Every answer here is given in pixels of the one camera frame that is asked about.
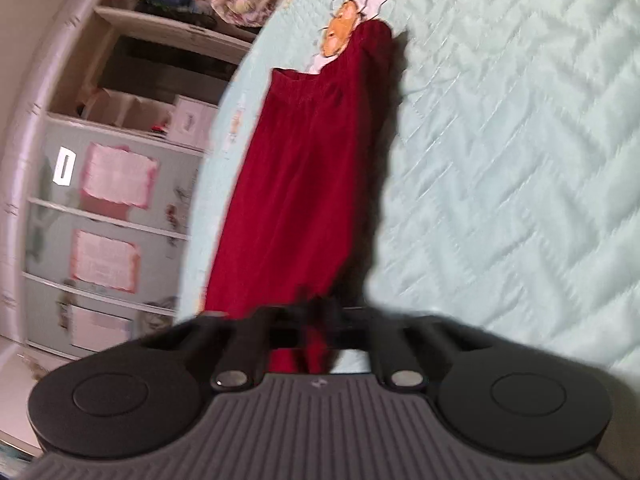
metal bolt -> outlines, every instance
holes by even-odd
[[[216,377],[216,384],[222,388],[237,388],[247,383],[249,377],[241,370],[227,370]]]
[[[398,370],[391,375],[391,382],[402,388],[412,388],[424,380],[422,374],[412,370]]]

white paper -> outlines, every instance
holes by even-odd
[[[82,190],[94,198],[146,208],[158,162],[148,156],[92,144]]]
[[[139,258],[133,244],[76,231],[72,273],[83,282],[135,292]]]
[[[100,352],[130,339],[132,321],[76,305],[71,306],[71,344]]]

gray ribbed plate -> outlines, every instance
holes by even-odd
[[[519,464],[461,443],[372,375],[267,375],[217,396],[185,436],[116,462],[49,453],[20,480],[616,480],[596,456]]]

red pants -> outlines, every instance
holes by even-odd
[[[245,317],[265,304],[329,292],[350,256],[366,202],[372,136],[382,126],[391,31],[370,20],[319,75],[274,69],[212,266],[205,310]],[[311,373],[324,346],[312,334]],[[290,351],[271,370],[294,372]]]

quilted stitching pattern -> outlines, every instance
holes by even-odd
[[[206,282],[269,69],[304,70],[341,1],[281,8],[227,91],[198,184],[182,316]],[[640,2],[389,0],[380,18],[407,32],[408,68],[369,300],[458,317],[640,392]],[[640,473],[638,459],[620,460]]]

